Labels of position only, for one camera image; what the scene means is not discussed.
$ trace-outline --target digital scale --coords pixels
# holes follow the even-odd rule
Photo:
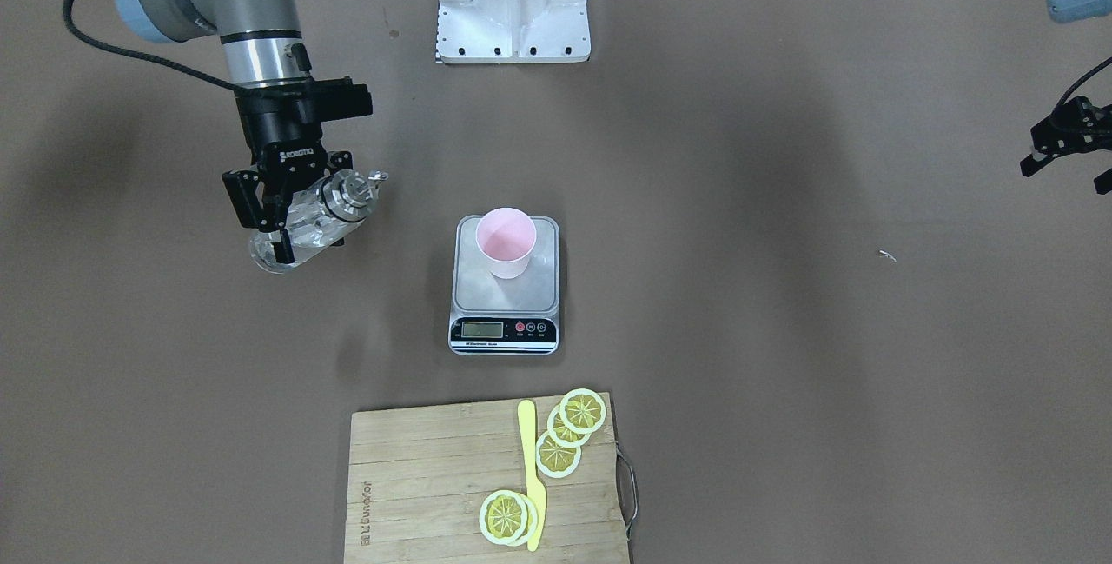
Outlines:
[[[481,218],[464,217],[456,228],[448,346],[465,356],[547,356],[559,346],[559,227],[533,217],[528,267],[499,279],[475,240]]]

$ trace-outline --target cutting board handle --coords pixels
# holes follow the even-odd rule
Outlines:
[[[638,497],[637,497],[637,476],[633,471],[633,464],[629,458],[622,453],[622,445],[615,441],[615,448],[618,452],[617,465],[620,468],[625,465],[626,476],[629,483],[629,495],[633,497],[631,502],[633,504],[633,509],[626,513],[626,502],[625,497],[622,496],[622,483],[620,476],[618,477],[618,505],[622,507],[622,517],[626,524],[626,540],[633,540],[633,524],[637,520],[637,513],[639,512]]]

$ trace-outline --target brown floor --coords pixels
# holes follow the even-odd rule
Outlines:
[[[316,76],[375,95],[326,147],[393,179],[286,278],[220,185],[227,93],[0,2],[0,561],[339,563],[354,410],[582,385],[637,468],[636,564],[1106,562],[1112,159],[1019,161],[1112,21],[589,1],[586,65],[447,68],[436,0],[298,0]],[[454,227],[497,205],[563,228],[540,362],[445,344]]]

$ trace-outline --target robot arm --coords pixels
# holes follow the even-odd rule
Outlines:
[[[271,261],[294,267],[315,255],[298,248],[286,229],[290,205],[322,177],[351,168],[349,152],[321,147],[321,123],[369,116],[367,87],[350,78],[315,80],[294,0],[116,0],[116,6],[147,41],[219,38],[230,83],[206,78],[235,92],[251,154],[250,167],[224,175],[239,222],[266,235]],[[385,179],[371,176],[375,188]]]
[[[1112,0],[1046,0],[1046,10],[1054,22],[1080,21],[1082,18],[1112,13]],[[1112,58],[1076,80],[1054,106],[1053,112],[1031,128],[1031,156],[1020,164],[1024,177],[1034,176],[1058,157],[1073,152],[1112,151],[1112,106],[1093,106],[1086,97],[1072,93],[1089,78],[1112,65]],[[1112,192],[1112,169],[1093,180],[1096,192]]]

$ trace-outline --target metal handle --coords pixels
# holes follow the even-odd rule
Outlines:
[[[633,471],[633,464],[629,458],[622,453],[622,445],[615,443],[615,447],[618,452],[618,464],[625,464],[626,472],[629,474],[629,491],[633,494],[633,512],[626,516],[625,502],[622,501],[622,488],[618,488],[618,505],[622,508],[622,517],[626,522],[626,540],[633,538],[633,524],[637,520],[637,513],[639,512],[639,503],[637,496],[637,476]]]

